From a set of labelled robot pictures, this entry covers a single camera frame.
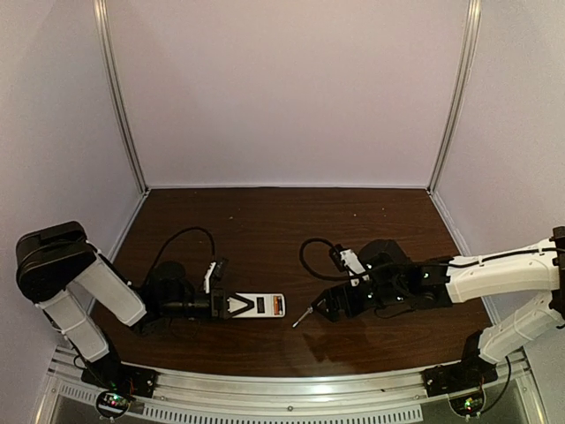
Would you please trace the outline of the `clear handle screwdriver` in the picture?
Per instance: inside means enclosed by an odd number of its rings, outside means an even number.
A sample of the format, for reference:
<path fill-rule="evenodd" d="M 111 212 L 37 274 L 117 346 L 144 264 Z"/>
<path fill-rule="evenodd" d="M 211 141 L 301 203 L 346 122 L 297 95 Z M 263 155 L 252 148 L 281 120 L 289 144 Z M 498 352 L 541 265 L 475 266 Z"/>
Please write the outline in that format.
<path fill-rule="evenodd" d="M 292 328 L 295 329 L 296 327 L 298 327 L 300 325 L 301 322 L 303 322 L 308 316 L 310 316 L 313 313 L 313 308 L 312 307 L 308 307 L 293 323 L 292 323 Z"/>

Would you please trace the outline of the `white remote control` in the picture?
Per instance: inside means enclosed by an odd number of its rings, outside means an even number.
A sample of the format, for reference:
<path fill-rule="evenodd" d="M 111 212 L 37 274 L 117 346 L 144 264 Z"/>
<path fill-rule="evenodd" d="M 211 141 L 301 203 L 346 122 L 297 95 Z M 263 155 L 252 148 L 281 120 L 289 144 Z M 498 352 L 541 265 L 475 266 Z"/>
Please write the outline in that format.
<path fill-rule="evenodd" d="M 255 294 L 257 296 L 257 317 L 253 319 L 269 319 L 269 318 L 283 318 L 286 315 L 286 299 L 281 293 L 242 293 L 235 292 L 232 294 Z M 275 307 L 274 298 L 282 300 L 281 307 Z M 274 315 L 274 309 L 282 309 L 282 315 Z"/>

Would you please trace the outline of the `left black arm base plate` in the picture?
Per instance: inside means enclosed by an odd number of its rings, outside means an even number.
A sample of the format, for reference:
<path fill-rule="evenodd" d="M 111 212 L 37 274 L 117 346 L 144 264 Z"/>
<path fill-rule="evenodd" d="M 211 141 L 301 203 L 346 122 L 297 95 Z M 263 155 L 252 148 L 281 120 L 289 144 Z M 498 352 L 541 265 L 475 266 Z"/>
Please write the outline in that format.
<path fill-rule="evenodd" d="M 99 388 L 133 397 L 151 398 L 157 372 L 150 368 L 135 367 L 122 363 L 88 363 L 80 380 Z"/>

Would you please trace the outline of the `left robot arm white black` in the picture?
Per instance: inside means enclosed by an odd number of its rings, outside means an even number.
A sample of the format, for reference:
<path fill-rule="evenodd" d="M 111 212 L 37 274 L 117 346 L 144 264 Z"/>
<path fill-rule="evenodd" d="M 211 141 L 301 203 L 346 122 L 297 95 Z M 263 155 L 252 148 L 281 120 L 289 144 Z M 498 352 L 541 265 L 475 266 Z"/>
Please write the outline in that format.
<path fill-rule="evenodd" d="M 218 260 L 208 266 L 201 291 L 187 280 L 181 263 L 160 260 L 136 287 L 88 240 L 76 221 L 27 233 L 17 241 L 15 252 L 18 288 L 55 323 L 102 387 L 116 388 L 127 373 L 109 336 L 76 299 L 78 289 L 141 335 L 165 320 L 249 318 L 265 309 L 258 294 L 214 289 L 225 266 Z"/>

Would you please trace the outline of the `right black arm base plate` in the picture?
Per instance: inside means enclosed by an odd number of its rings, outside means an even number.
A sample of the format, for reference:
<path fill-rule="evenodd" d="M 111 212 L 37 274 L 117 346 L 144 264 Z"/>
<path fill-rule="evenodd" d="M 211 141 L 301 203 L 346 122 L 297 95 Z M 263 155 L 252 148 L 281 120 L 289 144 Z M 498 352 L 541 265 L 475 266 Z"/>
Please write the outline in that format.
<path fill-rule="evenodd" d="M 430 367 L 421 374 L 428 397 L 478 388 L 498 379 L 496 366 L 480 358 Z"/>

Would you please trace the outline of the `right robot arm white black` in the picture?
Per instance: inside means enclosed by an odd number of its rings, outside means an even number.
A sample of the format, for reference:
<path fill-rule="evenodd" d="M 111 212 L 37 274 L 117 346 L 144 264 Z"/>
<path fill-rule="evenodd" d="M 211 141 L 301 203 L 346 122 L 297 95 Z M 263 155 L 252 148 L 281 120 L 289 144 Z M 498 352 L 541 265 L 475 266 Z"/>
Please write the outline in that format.
<path fill-rule="evenodd" d="M 504 321 L 468 337 L 452 372 L 478 375 L 548 330 L 564 326 L 563 227 L 531 246 L 488 256 L 413 261 L 393 239 L 376 239 L 359 252 L 331 245 L 328 255 L 341 274 L 311 273 L 333 287 L 309 309 L 331 322 L 394 305 L 416 311 L 495 294 L 537 292 Z"/>

